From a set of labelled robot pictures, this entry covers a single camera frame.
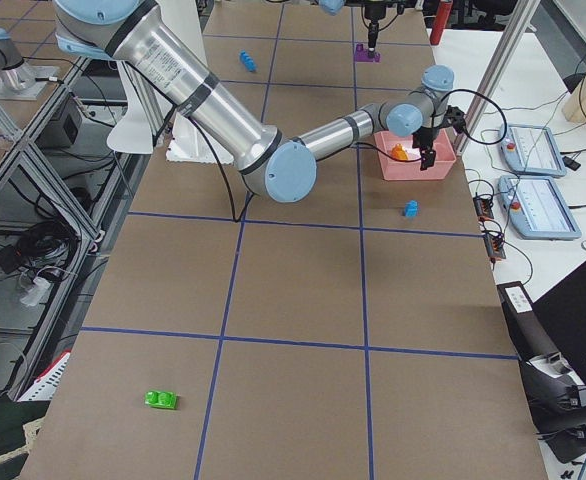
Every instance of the white label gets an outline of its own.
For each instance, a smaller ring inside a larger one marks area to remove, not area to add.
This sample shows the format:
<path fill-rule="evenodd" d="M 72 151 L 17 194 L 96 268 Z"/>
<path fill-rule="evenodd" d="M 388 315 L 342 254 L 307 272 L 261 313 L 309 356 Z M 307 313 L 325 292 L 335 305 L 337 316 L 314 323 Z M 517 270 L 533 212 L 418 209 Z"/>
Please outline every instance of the white label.
<path fill-rule="evenodd" d="M 153 42 L 151 48 L 135 66 L 163 92 L 173 85 L 183 70 L 179 61 L 166 51 L 160 42 Z"/>
<path fill-rule="evenodd" d="M 526 298 L 524 291 L 520 287 L 509 287 L 506 288 L 505 291 L 517 313 L 533 311 L 533 307 L 531 307 L 529 299 Z"/>

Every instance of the purple object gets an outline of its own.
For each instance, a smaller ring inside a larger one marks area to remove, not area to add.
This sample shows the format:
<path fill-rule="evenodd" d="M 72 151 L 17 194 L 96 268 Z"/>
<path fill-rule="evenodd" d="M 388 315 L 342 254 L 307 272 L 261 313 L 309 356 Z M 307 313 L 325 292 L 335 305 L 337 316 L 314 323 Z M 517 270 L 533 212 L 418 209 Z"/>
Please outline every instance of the purple object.
<path fill-rule="evenodd" d="M 380 52 L 375 52 L 375 56 L 373 58 L 369 57 L 369 52 L 366 48 L 364 48 L 363 43 L 358 43 L 355 46 L 355 52 L 353 52 L 353 61 L 355 62 L 380 62 Z"/>

